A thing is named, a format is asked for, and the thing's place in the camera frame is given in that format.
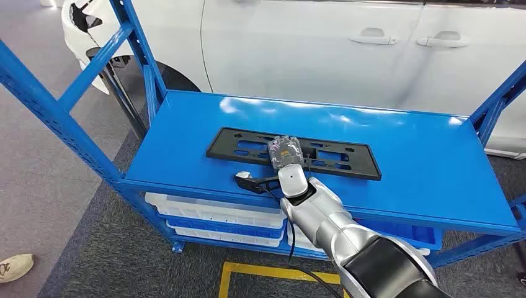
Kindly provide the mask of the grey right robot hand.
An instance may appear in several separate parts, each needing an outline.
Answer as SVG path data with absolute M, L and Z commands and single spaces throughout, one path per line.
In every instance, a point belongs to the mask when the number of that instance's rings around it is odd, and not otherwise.
M 276 136 L 267 142 L 270 163 L 278 172 L 288 165 L 302 165 L 304 163 L 300 141 L 289 135 Z

